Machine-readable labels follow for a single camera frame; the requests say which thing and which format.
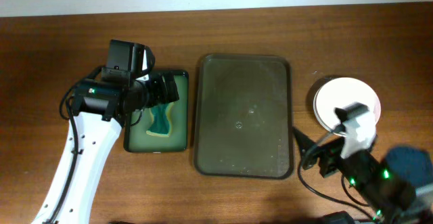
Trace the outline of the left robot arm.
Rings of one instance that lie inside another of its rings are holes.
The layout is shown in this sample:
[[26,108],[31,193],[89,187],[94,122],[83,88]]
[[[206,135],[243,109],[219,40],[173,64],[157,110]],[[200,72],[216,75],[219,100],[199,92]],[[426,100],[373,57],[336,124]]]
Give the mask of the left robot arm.
[[[180,99],[168,117],[168,135],[151,133],[149,109],[127,120],[124,148],[130,153],[181,152],[187,147],[187,96],[189,78],[173,71]],[[69,124],[68,138],[45,201],[34,223],[88,223],[93,199],[108,155],[122,128],[113,120],[83,112]]]

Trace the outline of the green and yellow sponge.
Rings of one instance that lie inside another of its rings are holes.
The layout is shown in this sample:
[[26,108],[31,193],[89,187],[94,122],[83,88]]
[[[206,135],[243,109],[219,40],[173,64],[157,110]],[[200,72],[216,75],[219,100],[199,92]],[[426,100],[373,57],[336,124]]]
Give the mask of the green and yellow sponge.
[[150,108],[151,125],[146,133],[155,137],[169,137],[173,123],[170,117],[174,103],[159,104]]

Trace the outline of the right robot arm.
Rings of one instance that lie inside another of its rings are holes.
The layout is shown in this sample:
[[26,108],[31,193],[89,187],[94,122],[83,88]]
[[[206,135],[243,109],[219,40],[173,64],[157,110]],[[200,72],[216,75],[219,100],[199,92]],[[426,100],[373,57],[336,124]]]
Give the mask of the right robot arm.
[[359,211],[370,207],[373,223],[432,222],[432,159],[426,150],[400,145],[382,160],[370,149],[342,158],[343,137],[323,144],[298,129],[293,134],[301,155],[297,173],[315,165],[323,178],[340,173],[343,190],[352,187],[364,200],[352,199],[347,205]]

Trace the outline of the white plate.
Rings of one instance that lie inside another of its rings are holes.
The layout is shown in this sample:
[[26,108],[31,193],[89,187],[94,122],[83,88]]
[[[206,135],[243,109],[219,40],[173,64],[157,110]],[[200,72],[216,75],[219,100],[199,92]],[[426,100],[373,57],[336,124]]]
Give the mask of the white plate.
[[350,77],[332,79],[320,86],[313,98],[313,112],[319,124],[331,131],[340,123],[335,108],[346,108],[353,103],[366,105],[375,116],[374,124],[378,123],[381,114],[378,95],[367,83]]

